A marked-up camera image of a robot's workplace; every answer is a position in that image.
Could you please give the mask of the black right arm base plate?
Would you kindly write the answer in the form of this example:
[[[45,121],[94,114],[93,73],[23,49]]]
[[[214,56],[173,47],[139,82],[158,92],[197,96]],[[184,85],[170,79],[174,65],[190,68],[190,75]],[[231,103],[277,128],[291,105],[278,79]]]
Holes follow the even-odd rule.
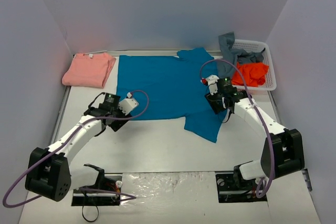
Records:
[[[254,180],[239,184],[234,180],[233,172],[216,172],[215,179],[220,204],[267,202],[267,196],[256,197],[257,184]]]

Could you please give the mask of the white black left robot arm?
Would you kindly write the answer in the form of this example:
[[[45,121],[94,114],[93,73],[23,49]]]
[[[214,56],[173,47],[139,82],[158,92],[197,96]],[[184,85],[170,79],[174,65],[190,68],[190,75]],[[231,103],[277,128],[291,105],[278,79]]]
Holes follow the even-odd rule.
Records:
[[[124,99],[104,93],[98,107],[89,104],[79,122],[61,139],[45,149],[37,147],[32,151],[25,188],[53,201],[61,201],[71,190],[103,190],[107,181],[103,168],[84,164],[80,169],[71,169],[70,164],[81,149],[107,127],[117,131],[124,126],[138,105],[130,93]]]

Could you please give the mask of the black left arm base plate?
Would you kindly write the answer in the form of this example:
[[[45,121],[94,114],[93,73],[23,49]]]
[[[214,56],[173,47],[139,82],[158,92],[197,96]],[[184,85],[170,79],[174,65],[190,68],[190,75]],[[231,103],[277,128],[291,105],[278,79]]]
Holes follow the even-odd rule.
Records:
[[[121,187],[121,174],[107,174],[101,167],[84,164],[71,172],[71,206],[119,206]]]

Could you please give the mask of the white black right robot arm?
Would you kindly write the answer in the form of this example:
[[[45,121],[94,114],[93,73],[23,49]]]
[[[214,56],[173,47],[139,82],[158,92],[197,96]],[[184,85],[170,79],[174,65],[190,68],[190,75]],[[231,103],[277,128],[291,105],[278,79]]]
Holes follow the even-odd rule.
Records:
[[[244,189],[252,180],[276,179],[303,170],[305,159],[300,132],[289,130],[261,109],[245,90],[239,91],[230,78],[211,75],[201,80],[208,87],[205,98],[215,114],[228,111],[243,119],[265,140],[260,159],[234,167],[233,183]]]

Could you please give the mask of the teal blue t shirt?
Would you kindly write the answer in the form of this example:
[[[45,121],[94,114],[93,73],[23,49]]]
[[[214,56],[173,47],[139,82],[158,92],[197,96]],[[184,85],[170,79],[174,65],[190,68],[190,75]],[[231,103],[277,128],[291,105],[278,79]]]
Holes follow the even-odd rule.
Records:
[[[213,57],[204,49],[181,50],[173,56],[121,55],[118,63],[117,95],[136,93],[137,120],[185,118],[184,129],[215,143],[226,112],[216,115],[200,76],[217,74]]]

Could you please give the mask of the pink t shirt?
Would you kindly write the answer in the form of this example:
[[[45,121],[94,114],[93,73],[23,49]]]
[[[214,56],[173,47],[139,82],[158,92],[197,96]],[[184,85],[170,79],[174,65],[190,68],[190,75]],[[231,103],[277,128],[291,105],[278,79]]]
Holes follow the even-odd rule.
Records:
[[[64,86],[104,88],[116,58],[106,52],[75,54],[61,82]]]

